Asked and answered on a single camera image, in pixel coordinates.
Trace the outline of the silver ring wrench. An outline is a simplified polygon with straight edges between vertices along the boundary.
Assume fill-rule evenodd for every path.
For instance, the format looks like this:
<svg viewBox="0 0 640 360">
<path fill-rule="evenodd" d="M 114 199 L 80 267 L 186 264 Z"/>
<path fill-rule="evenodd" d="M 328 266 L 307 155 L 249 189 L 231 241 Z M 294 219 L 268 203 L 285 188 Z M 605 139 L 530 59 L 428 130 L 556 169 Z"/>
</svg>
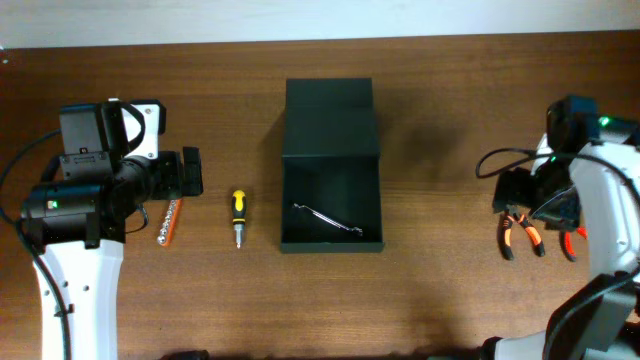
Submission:
<svg viewBox="0 0 640 360">
<path fill-rule="evenodd" d="M 356 236 L 362 237 L 363 236 L 363 230 L 359 227 L 351 227 L 348 225 L 345 225 L 321 212 L 318 212 L 317 210 L 307 206 L 307 205 L 303 205 L 303 204 L 298 204 L 298 203 L 293 203 L 292 206 L 296 209 L 300 209 L 300 210 L 306 210 L 308 212 L 310 212 L 313 216 L 315 216 L 316 218 L 328 223 L 329 225 L 332 225 L 333 227 L 336 227 L 338 229 L 347 231 L 349 233 L 353 233 Z"/>
</svg>

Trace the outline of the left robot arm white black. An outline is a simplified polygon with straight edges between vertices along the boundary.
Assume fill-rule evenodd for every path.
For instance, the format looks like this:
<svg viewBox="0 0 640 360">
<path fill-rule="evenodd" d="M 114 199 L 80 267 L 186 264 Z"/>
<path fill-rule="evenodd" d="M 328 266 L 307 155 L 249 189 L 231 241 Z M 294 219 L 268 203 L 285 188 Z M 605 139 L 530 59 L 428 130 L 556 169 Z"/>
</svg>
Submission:
<svg viewBox="0 0 640 360">
<path fill-rule="evenodd" d="M 186 197 L 203 192 L 198 148 L 157 154 L 63 155 L 61 181 L 35 186 L 17 225 L 34 256 L 45 359 L 115 359 L 117 288 L 127 218 L 167 202 L 157 235 L 168 246 Z"/>
</svg>

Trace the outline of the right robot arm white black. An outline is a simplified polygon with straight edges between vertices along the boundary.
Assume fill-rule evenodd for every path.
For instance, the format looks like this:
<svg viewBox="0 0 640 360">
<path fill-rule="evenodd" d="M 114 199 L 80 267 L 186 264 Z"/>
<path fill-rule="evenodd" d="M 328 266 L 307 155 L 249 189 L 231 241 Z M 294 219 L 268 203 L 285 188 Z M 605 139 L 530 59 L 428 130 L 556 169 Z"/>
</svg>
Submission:
<svg viewBox="0 0 640 360">
<path fill-rule="evenodd" d="M 493 171 L 501 234 L 538 219 L 553 230 L 584 226 L 588 283 L 544 331 L 493 338 L 486 359 L 636 359 L 639 327 L 639 125 L 610 115 L 550 115 L 541 145 Z"/>
</svg>

